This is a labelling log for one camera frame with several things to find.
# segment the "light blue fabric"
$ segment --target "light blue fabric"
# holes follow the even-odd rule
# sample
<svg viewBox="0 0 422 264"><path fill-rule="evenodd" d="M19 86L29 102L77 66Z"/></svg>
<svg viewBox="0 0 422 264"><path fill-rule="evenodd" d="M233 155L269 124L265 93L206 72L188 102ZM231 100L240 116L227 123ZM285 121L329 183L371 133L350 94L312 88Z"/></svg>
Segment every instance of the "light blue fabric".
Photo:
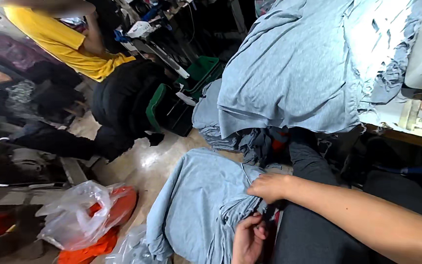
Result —
<svg viewBox="0 0 422 264"><path fill-rule="evenodd" d="M237 150L240 137L231 133L225 139L221 138L218 113L218 95L222 79L217 79L203 88L200 98L191 117L193 127L198 129L206 142L216 150Z"/></svg>
<svg viewBox="0 0 422 264"><path fill-rule="evenodd" d="M365 97L387 103L405 80L408 55L422 21L422 0L355 0L344 16L354 71Z"/></svg>
<svg viewBox="0 0 422 264"><path fill-rule="evenodd" d="M175 252L192 263L230 263L235 226L263 203L246 194L261 173L207 148L185 153L148 214L151 254L158 260Z"/></svg>
<svg viewBox="0 0 422 264"><path fill-rule="evenodd" d="M223 73L221 137L245 128L346 132L403 83L422 0L278 0Z"/></svg>
<svg viewBox="0 0 422 264"><path fill-rule="evenodd" d="M223 138L245 127L338 132L359 123L356 91L345 85L351 2L279 0L255 21L223 73Z"/></svg>

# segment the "clear plastic bag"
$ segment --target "clear plastic bag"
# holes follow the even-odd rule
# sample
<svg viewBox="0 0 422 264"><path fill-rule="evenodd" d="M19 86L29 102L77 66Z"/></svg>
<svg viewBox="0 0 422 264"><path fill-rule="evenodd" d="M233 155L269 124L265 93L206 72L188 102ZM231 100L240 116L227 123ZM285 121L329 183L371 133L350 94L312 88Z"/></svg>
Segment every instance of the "clear plastic bag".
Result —
<svg viewBox="0 0 422 264"><path fill-rule="evenodd" d="M122 209L114 217L110 216L115 202L122 196L131 195L128 191L132 188L118 191L121 186L105 187L86 181L68 189L59 200L44 205L35 214L37 217L46 215L45 227L38 238L68 251L95 244L111 227L123 221L134 207L136 200L132 202L130 210ZM95 204L98 204L98 210L92 212Z"/></svg>
<svg viewBox="0 0 422 264"><path fill-rule="evenodd" d="M124 240L117 242L112 253L105 257L105 264L167 264L168 260L158 261L149 252L145 241L146 225L133 227Z"/></svg>

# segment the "dark gray pants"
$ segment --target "dark gray pants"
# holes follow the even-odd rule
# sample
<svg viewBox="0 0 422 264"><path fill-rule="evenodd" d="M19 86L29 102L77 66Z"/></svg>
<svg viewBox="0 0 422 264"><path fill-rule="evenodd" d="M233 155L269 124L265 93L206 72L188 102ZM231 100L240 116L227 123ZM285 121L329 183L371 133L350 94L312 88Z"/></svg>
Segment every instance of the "dark gray pants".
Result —
<svg viewBox="0 0 422 264"><path fill-rule="evenodd" d="M338 186L329 165L316 151L312 132L291 129L289 151L294 175ZM422 189L400 175L372 171L364 192L422 214ZM294 203L284 209L273 252L273 264L393 263L317 213Z"/></svg>

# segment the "yellow shirt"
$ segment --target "yellow shirt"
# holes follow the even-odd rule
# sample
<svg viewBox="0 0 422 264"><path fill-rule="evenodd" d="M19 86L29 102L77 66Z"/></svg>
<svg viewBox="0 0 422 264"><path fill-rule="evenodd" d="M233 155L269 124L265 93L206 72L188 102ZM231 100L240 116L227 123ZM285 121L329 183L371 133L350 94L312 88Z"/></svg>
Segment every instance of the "yellow shirt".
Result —
<svg viewBox="0 0 422 264"><path fill-rule="evenodd" d="M29 8L6 7L4 12L16 27L46 51L98 82L103 81L118 65L135 59L121 53L105 53L99 57L85 50L79 51L85 39L83 34L54 18L36 14Z"/></svg>

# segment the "floor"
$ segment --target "floor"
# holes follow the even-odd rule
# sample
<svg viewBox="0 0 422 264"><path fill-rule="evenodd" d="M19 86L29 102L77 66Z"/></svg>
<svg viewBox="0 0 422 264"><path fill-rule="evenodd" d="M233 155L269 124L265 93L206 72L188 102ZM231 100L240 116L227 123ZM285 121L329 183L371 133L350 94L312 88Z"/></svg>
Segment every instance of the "floor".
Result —
<svg viewBox="0 0 422 264"><path fill-rule="evenodd" d="M94 139L99 127L91 112L87 112L83 118L77 118L69 130L75 135ZM197 147L209 147L198 130L193 129L186 138L166 131L164 141L156 147L150 147L146 138L138 139L132 149L113 162L107 164L100 160L93 166L92 170L101 184L107 186L121 182L134 186L139 192L138 206L121 233L126 233L131 226L146 223L146 216L177 161L184 153ZM234 161L242 162L243 159L242 153L219 153ZM179 256L174 256L173 261L176 264L188 263ZM102 263L101 258L94 263Z"/></svg>

